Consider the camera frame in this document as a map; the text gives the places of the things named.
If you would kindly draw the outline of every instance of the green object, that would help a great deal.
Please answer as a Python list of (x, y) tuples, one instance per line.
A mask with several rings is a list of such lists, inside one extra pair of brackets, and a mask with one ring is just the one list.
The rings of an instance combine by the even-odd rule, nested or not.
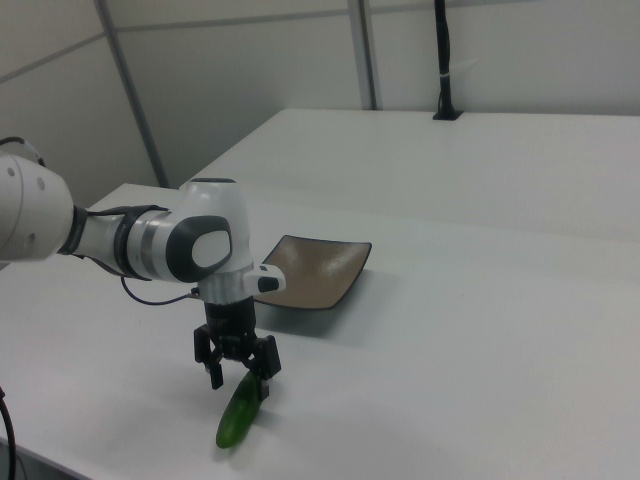
[(216, 445), (219, 448), (231, 448), (245, 437), (262, 403), (258, 399), (259, 388), (260, 380), (253, 373), (247, 372), (220, 419), (216, 435)]

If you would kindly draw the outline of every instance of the robotic arm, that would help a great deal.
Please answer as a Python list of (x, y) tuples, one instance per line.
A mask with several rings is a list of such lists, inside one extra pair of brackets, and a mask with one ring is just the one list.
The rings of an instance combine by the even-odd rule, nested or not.
[(196, 361), (214, 389), (223, 383), (223, 358), (242, 362), (266, 398), (280, 360), (275, 339), (255, 334), (253, 295), (284, 289), (285, 278), (274, 266), (254, 268), (247, 211), (233, 180), (194, 179), (172, 210), (88, 212), (73, 204), (60, 176), (0, 152), (0, 261), (53, 253), (91, 258), (122, 277), (197, 283), (207, 323), (194, 332)]

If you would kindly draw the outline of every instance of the white table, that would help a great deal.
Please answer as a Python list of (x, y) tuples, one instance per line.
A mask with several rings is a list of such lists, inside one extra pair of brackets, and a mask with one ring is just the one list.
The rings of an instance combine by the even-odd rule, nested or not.
[(210, 389), (197, 301), (135, 304), (76, 259), (0, 272), (21, 447), (101, 479), (635, 478), (639, 119), (430, 117), (285, 111), (199, 175), (241, 183), (258, 260), (283, 234), (373, 243), (334, 311), (257, 307), (283, 370), (235, 450), (214, 439), (244, 369)]

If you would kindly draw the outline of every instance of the square plate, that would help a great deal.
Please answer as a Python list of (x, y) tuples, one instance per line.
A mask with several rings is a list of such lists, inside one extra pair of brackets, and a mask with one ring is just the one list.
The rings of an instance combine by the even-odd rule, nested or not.
[(360, 276), (370, 252), (370, 243), (285, 235), (262, 263), (280, 268), (287, 288), (259, 295), (255, 300), (303, 310), (333, 308)]

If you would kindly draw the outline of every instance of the white wall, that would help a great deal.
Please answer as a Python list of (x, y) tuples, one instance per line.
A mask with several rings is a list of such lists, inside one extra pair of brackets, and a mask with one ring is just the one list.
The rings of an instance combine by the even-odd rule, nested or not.
[(281, 109), (363, 106), (346, 0), (108, 6), (172, 186)]
[[(434, 110), (433, 2), (370, 5), (382, 107)], [(640, 115), (639, 1), (451, 0), (447, 17), (457, 108)]]
[(156, 184), (92, 1), (2, 1), (0, 137), (9, 135), (27, 138), (79, 205), (124, 182)]

